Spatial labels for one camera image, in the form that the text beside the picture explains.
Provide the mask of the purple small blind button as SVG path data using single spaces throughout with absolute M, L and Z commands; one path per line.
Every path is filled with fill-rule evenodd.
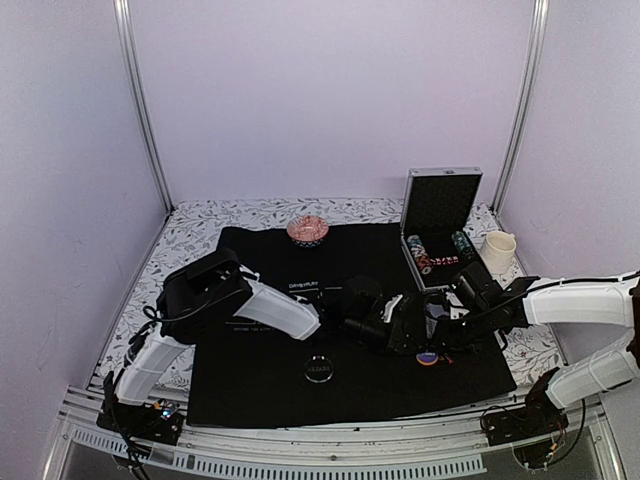
M 432 366 L 439 362 L 439 355 L 435 352 L 418 353 L 416 361 L 422 366 Z

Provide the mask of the blue playing card deck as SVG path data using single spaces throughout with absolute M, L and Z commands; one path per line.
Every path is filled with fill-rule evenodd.
M 426 303 L 424 306 L 425 330 L 428 338 L 432 338 L 441 322 L 449 321 L 450 307 L 448 304 Z

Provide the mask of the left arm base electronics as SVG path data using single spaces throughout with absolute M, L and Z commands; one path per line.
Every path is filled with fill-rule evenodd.
M 139 439 L 170 446 L 178 444 L 183 424 L 179 405 L 164 399 L 137 406 L 105 400 L 96 421 L 98 427 L 120 434 L 128 441 Z

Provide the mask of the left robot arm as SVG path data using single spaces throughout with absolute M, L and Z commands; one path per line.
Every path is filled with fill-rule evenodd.
M 338 332 L 374 352 L 408 355 L 417 342 L 400 315 L 402 294 L 384 298 L 380 286 L 356 276 L 340 287 L 284 291 L 220 248 L 173 272 L 147 321 L 130 338 L 122 367 L 103 381 L 105 408 L 128 434 L 148 426 L 143 406 L 159 378 L 217 322 L 253 321 L 304 342 Z

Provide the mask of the orange big blind button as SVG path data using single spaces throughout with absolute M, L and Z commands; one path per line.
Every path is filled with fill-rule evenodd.
M 436 356 L 423 356 L 417 355 L 416 360 L 422 366 L 433 366 L 438 363 L 438 355 Z

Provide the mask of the clear dealer button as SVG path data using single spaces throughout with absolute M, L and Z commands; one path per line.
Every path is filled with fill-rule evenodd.
M 313 355 L 304 365 L 305 378 L 314 384 L 328 382 L 334 374 L 331 360 L 324 355 Z

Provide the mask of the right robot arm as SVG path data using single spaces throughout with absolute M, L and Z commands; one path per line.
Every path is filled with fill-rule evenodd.
M 521 431 L 527 436 L 566 426 L 565 409 L 599 392 L 626 385 L 639 376 L 639 275 L 551 280 L 518 277 L 501 287 L 483 267 L 472 263 L 451 283 L 465 310 L 456 319 L 433 317 L 427 338 L 434 350 L 466 348 L 481 337 L 514 328 L 551 324 L 608 324 L 624 328 L 617 341 L 572 365 L 544 373 L 525 397 L 509 427 L 496 414 L 483 427 L 489 432 Z

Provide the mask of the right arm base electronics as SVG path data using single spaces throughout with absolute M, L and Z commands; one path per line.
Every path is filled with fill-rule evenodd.
M 565 440 L 568 425 L 563 410 L 536 403 L 512 409 L 495 405 L 480 417 L 481 431 L 490 446 L 546 437 L 543 441 L 522 444 L 512 450 L 516 462 L 527 470 L 546 469 L 551 465 Z

